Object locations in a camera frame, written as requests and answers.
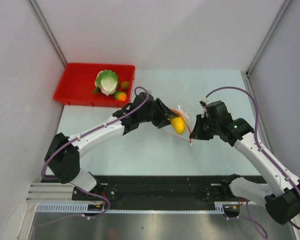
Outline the yellow fake lemon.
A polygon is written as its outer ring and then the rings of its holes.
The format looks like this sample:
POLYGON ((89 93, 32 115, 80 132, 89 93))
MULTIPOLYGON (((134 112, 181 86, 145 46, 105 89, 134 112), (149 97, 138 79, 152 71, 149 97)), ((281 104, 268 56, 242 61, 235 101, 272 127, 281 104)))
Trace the yellow fake lemon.
POLYGON ((169 119, 170 124, 172 125, 174 131, 178 134, 178 135, 182 135, 185 130, 186 130, 186 122, 184 121, 184 119, 180 116, 177 118, 172 118, 169 119))

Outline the clear zip top bag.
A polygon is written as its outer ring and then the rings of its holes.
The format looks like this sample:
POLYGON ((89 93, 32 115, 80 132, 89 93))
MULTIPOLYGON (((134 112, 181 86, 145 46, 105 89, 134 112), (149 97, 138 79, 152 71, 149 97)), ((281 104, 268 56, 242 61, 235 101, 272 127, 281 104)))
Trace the clear zip top bag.
POLYGON ((192 121, 190 120, 190 116, 188 115, 187 111, 184 110, 180 105, 177 106, 177 109, 170 108, 170 110, 178 115, 178 117, 169 119, 170 126, 168 126, 168 129, 173 130, 173 133, 168 131, 166 127, 162 128, 161 130, 170 137, 185 141, 193 147, 193 141, 189 138, 189 135, 192 131, 192 121))

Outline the orange green fake mango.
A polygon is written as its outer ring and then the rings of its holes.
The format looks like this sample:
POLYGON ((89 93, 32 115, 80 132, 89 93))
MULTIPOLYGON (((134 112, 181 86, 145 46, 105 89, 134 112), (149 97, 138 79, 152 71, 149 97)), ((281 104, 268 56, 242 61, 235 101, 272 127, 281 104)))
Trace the orange green fake mango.
POLYGON ((113 94, 113 97, 116 101, 120 101, 120 102, 124 102, 127 100, 127 94, 125 92, 122 91, 116 91, 113 94))

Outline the brown fake kiwi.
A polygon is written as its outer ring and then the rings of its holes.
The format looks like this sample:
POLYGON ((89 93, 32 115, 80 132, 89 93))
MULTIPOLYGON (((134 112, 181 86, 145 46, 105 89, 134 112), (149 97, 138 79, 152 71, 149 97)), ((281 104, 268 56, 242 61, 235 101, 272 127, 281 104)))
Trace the brown fake kiwi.
POLYGON ((129 81, 123 81, 120 83, 120 87, 122 90, 128 90, 130 88, 130 82, 129 81))

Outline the green fake lettuce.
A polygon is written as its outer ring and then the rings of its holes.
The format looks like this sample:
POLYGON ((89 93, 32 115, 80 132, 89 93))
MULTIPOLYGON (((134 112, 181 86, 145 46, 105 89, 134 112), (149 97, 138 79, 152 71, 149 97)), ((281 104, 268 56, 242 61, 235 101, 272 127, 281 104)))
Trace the green fake lettuce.
POLYGON ((92 93, 99 93, 109 96, 115 93, 119 86, 119 76, 112 70, 100 71, 94 81, 95 89, 92 93))

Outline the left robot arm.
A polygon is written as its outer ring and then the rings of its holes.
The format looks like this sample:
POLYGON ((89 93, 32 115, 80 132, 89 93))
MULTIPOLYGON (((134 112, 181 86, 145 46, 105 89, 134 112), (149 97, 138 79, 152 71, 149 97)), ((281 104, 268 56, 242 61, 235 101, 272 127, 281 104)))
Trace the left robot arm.
POLYGON ((93 128, 72 136, 61 132, 56 134, 44 159, 44 167, 49 168, 53 175, 43 174, 42 178, 71 184, 82 189, 88 199, 95 200, 100 196, 101 188, 97 179, 81 168, 81 158, 97 145, 136 130, 141 123, 152 123, 161 129, 178 117, 179 114, 168 108, 159 98, 141 92, 133 102, 127 103, 93 128))

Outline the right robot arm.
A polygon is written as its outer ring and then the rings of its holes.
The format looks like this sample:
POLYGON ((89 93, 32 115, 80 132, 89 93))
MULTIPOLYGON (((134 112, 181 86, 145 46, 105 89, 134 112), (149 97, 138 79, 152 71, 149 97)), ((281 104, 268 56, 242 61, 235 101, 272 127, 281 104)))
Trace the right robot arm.
POLYGON ((232 201, 242 197, 265 207, 270 217, 284 225, 300 214, 300 178, 290 172, 258 141, 255 131, 243 118, 233 119, 222 101, 200 101, 203 113, 196 116, 190 138, 209 141, 218 136, 240 152, 265 180, 259 184, 232 174, 220 188, 221 196, 232 201))

